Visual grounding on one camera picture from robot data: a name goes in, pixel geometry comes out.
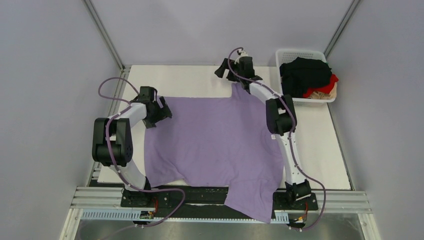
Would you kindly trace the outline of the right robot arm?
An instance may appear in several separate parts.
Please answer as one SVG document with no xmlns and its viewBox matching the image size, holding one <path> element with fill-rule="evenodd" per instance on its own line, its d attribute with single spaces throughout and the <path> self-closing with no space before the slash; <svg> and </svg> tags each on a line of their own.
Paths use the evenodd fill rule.
<svg viewBox="0 0 424 240">
<path fill-rule="evenodd" d="M 258 98 L 265 104 L 266 125 L 268 131 L 276 137 L 282 155 L 286 159 L 285 188 L 286 204 L 298 209 L 312 194 L 306 175 L 300 170 L 299 154 L 295 145 L 297 119 L 292 97 L 281 95 L 267 86 L 263 79 L 256 75 L 253 58 L 241 56 L 237 60 L 225 58 L 214 74 L 223 78 L 228 70 L 227 79 L 240 83 L 243 90 Z"/>
</svg>

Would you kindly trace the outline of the purple t shirt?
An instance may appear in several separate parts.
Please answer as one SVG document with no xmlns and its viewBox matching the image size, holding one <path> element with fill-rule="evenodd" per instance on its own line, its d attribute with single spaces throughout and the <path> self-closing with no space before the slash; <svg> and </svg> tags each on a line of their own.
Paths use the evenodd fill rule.
<svg viewBox="0 0 424 240">
<path fill-rule="evenodd" d="M 145 131 L 145 174 L 152 187 L 228 187 L 226 206 L 270 223 L 284 158 L 265 105 L 239 84 L 231 89 L 230 97 L 167 97 L 172 117 Z"/>
</svg>

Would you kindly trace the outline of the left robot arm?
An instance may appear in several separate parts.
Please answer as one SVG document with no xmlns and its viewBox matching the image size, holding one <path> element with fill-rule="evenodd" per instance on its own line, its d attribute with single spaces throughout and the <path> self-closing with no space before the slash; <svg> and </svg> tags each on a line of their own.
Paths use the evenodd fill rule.
<svg viewBox="0 0 424 240">
<path fill-rule="evenodd" d="M 140 87 L 137 96 L 115 116 L 100 117 L 94 121 L 92 158 L 115 172 L 124 182 L 125 189 L 134 193 L 140 206 L 149 206 L 153 193 L 149 180 L 133 160 L 132 128 L 143 122 L 146 129 L 172 118 L 172 112 L 163 96 L 151 86 Z"/>
</svg>

